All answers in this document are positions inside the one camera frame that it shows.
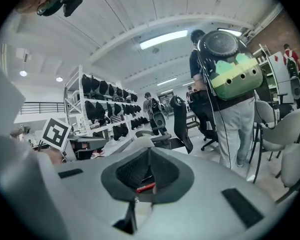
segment green backpack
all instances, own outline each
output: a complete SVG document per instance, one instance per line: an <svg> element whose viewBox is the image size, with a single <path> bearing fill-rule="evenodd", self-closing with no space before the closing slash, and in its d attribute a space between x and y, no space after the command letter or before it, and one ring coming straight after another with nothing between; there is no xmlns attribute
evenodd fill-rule
<svg viewBox="0 0 300 240"><path fill-rule="evenodd" d="M289 50L289 55L284 53L284 57L286 59L286 67L290 73L290 77L297 77L299 73L299 67L296 63L295 59L292 57L293 51Z"/></svg>

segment speaker grille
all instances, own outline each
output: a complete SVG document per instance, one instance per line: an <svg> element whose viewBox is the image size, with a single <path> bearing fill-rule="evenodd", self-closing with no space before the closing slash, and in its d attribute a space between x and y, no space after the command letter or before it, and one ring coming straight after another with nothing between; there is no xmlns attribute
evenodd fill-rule
<svg viewBox="0 0 300 240"><path fill-rule="evenodd" d="M207 34L205 39L206 49L215 56L232 56L238 50L236 38L224 31Z"/></svg>

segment gray pants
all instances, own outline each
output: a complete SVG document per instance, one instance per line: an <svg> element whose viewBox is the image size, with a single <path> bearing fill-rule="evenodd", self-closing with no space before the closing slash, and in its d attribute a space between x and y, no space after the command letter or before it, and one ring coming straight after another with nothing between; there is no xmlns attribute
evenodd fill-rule
<svg viewBox="0 0 300 240"><path fill-rule="evenodd" d="M220 164L228 168L234 169L236 161L244 161L248 155L252 141L254 102L254 98L250 98L214 112L221 152Z"/></svg>

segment railing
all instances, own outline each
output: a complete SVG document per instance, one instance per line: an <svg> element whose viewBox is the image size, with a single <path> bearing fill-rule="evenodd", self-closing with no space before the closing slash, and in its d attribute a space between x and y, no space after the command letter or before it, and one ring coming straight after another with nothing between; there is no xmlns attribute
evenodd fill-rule
<svg viewBox="0 0 300 240"><path fill-rule="evenodd" d="M19 111L19 115L55 112L64 113L63 102L25 102Z"/></svg>

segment black shirt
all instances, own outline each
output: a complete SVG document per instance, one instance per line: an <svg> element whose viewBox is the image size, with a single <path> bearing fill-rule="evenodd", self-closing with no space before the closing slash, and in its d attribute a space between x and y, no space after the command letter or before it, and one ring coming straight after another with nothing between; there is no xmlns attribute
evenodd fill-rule
<svg viewBox="0 0 300 240"><path fill-rule="evenodd" d="M201 73L201 67L198 63L198 51L193 50L190 56L190 72L191 72L191 78L193 78L195 75ZM252 98L254 96L253 91L250 91L242 96L239 96L237 98L231 99L231 100L222 100L217 96L213 96L211 90L209 90L209 87L207 86L209 97L211 99L213 111L221 111L224 109L227 109L233 105L236 105L240 102L243 102L249 98Z"/></svg>

